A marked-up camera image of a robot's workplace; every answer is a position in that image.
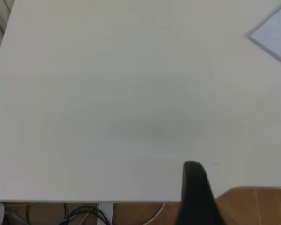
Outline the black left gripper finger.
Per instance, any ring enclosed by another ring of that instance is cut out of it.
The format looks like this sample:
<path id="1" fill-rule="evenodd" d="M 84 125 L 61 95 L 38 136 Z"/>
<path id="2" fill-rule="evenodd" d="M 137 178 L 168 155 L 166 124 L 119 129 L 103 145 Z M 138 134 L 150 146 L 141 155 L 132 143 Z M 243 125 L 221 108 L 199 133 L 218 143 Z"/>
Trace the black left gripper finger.
<path id="1" fill-rule="evenodd" d="M 183 165 L 182 191 L 176 225 L 224 225 L 207 173 L 201 163 Z"/>

